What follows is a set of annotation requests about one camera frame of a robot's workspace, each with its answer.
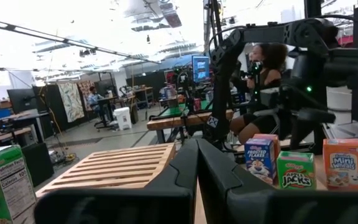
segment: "ceiling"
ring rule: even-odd
[[[0,0],[0,21],[155,61],[167,49],[203,43],[201,0]],[[4,68],[92,70],[139,62],[102,52],[80,57],[80,50],[0,30]]]

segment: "floor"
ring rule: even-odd
[[[351,107],[351,94],[349,90],[343,88],[330,89],[328,91],[328,105],[332,108],[348,108]],[[161,108],[154,106],[148,109],[148,116],[159,114]],[[64,145],[64,142],[80,141],[84,139],[96,139],[101,138],[96,144],[88,144],[82,146],[70,146],[68,152],[75,153],[79,159],[83,159],[92,152],[107,151],[112,149],[124,149],[130,147],[147,146],[155,138],[155,131],[148,131],[146,124],[148,119],[145,120],[145,110],[138,111],[139,122],[132,126],[132,129],[124,131],[110,131],[107,129],[101,129],[100,132],[93,127],[94,121],[84,123],[79,127],[67,130],[63,135],[58,135],[59,141]],[[351,122],[350,114],[337,114],[337,124],[344,124]],[[165,134],[169,134],[170,130],[165,130]],[[313,135],[308,136],[305,139],[306,142],[313,141]],[[49,146],[58,143],[56,138],[46,139]],[[54,178],[65,172],[71,166],[63,167],[55,171],[55,175],[46,180],[43,184],[37,186],[35,190],[40,189]]]

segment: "ceiling pipe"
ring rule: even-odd
[[[134,57],[134,56],[129,55],[129,54],[116,52],[114,50],[104,49],[104,48],[101,48],[101,47],[93,46],[91,44],[84,44],[84,43],[81,43],[81,42],[78,42],[78,41],[75,41],[75,40],[66,39],[66,38],[63,38],[63,37],[56,36],[56,35],[46,34],[46,33],[43,33],[43,32],[36,31],[36,30],[27,29],[25,27],[15,26],[15,25],[12,25],[12,24],[8,24],[6,22],[0,22],[0,29],[15,32],[15,33],[18,33],[18,34],[29,35],[29,36],[32,36],[32,37],[38,37],[38,38],[45,39],[45,40],[52,40],[52,41],[55,41],[55,42],[60,42],[60,43],[64,43],[64,44],[70,44],[70,45],[77,46],[77,47],[83,47],[83,48],[86,48],[86,49],[97,50],[97,51],[104,52],[104,53],[107,53],[107,54],[113,54],[113,55],[118,55],[118,56],[122,56],[122,57],[126,57],[126,58],[142,60],[142,61],[145,61],[145,62],[161,63],[161,62],[156,62],[156,61],[153,61],[153,60],[148,60],[146,58]]]

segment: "woman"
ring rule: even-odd
[[[266,87],[273,81],[281,79],[280,69],[285,63],[288,49],[283,44],[258,44],[252,49],[252,60],[263,63],[263,68],[260,71],[260,85],[261,88]],[[247,88],[252,90],[255,88],[255,81],[247,80]],[[267,107],[261,106],[257,110],[266,110]],[[280,132],[282,134],[289,134],[291,131],[291,117],[287,114],[278,114],[280,118]],[[271,133],[276,127],[276,122],[273,116],[256,117],[252,113],[243,114],[240,117],[233,119],[230,123],[230,130],[238,135],[241,144],[244,144],[249,138],[255,134]]]

